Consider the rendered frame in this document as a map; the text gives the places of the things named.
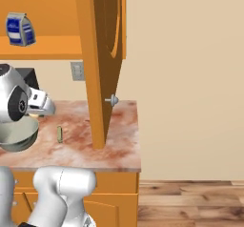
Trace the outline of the orange drawer front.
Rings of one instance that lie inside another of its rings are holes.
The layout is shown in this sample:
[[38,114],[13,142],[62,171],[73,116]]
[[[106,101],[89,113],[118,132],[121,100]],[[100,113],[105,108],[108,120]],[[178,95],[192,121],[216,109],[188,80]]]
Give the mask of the orange drawer front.
[[96,173],[96,194],[135,194],[138,173]]

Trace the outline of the blue white bag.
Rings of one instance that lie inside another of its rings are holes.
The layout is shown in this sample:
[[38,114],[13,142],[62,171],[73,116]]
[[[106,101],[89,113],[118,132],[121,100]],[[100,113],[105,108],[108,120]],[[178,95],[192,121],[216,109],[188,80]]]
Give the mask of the blue white bag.
[[10,12],[6,20],[6,32],[11,45],[29,46],[36,42],[32,23],[25,13]]

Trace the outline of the orange base cabinet door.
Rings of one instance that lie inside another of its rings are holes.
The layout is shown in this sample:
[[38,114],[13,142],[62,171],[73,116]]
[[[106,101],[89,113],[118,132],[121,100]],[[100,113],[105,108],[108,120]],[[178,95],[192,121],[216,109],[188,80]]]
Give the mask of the orange base cabinet door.
[[118,209],[115,206],[93,201],[85,201],[84,204],[96,227],[119,227]]

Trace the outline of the black countertop appliance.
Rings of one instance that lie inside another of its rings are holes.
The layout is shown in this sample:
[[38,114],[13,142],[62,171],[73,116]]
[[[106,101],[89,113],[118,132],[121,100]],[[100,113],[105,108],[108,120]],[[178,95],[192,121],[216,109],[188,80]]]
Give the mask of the black countertop appliance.
[[36,90],[39,89],[34,68],[16,68],[16,70],[20,73],[29,87],[32,87]]

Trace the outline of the orange wall cupboard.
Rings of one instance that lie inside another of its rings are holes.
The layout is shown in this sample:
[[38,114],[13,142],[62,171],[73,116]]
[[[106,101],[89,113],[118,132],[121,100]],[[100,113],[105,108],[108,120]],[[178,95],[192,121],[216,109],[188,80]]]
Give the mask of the orange wall cupboard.
[[[30,19],[36,43],[27,47],[10,44],[6,18],[23,12]],[[75,0],[0,0],[0,59],[80,59],[78,18]]]

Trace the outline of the grey wall outlet plate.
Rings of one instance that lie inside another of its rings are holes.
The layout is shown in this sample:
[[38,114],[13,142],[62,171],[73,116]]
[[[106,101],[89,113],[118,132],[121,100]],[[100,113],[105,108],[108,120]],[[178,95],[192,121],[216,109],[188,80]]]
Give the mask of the grey wall outlet plate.
[[84,62],[71,62],[71,75],[73,81],[84,81]]

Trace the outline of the grey white mixing bowl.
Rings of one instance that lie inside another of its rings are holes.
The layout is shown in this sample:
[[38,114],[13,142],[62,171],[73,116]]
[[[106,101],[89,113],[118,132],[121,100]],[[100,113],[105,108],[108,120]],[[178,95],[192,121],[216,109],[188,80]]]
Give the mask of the grey white mixing bowl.
[[39,122],[24,116],[17,122],[0,124],[0,147],[7,152],[27,150],[36,140]]

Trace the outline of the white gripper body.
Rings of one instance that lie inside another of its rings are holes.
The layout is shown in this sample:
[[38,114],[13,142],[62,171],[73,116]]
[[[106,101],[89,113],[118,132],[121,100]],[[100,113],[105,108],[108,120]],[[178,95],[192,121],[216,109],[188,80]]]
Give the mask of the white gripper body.
[[46,92],[32,92],[28,100],[28,114],[53,115],[55,105]]

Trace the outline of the silver cupboard door knob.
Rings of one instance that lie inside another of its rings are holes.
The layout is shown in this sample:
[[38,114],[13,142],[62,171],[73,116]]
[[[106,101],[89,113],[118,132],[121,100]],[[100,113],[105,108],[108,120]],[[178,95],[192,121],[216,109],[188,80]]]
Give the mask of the silver cupboard door knob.
[[119,101],[118,97],[115,94],[112,94],[110,98],[105,99],[106,102],[110,102],[111,106],[113,107],[116,105]]

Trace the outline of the orange cupboard door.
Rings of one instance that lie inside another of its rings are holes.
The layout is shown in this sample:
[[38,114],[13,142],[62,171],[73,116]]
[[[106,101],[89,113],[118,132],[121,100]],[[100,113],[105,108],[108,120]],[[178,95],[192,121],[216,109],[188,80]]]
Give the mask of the orange cupboard door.
[[126,58],[126,0],[76,0],[89,103],[92,146],[105,146],[122,60]]

